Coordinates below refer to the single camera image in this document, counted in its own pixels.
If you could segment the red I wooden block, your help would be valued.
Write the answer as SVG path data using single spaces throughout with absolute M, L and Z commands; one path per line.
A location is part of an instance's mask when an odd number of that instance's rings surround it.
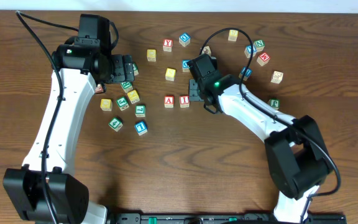
M 181 108 L 188 108 L 190 106 L 190 97 L 188 95 L 180 96 L 179 100 Z

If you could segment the red A wooden block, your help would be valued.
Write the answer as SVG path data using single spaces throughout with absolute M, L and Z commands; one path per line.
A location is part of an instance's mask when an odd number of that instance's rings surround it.
M 164 97 L 164 107 L 173 108 L 174 107 L 174 96 L 165 96 Z

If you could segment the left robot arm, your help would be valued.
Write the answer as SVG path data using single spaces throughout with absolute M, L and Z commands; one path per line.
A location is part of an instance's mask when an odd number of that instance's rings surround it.
M 52 85 L 37 137 L 3 187 L 19 217 L 36 223 L 106 223 L 108 210 L 75 179 L 78 136 L 88 104 L 106 85 L 134 80 L 130 55 L 113 54 L 119 40 L 109 19 L 82 14 L 76 35 L 46 56 Z

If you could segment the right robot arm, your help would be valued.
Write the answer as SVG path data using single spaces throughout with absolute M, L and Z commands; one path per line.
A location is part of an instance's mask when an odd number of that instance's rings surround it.
M 296 119 L 253 95 L 238 78 L 222 75 L 216 60 L 207 54 L 189 60 L 204 108 L 210 106 L 232 116 L 265 145 L 270 176 L 280 191 L 275 219 L 304 223 L 308 207 L 330 173 L 339 174 L 325 146 L 316 121 L 305 115 Z

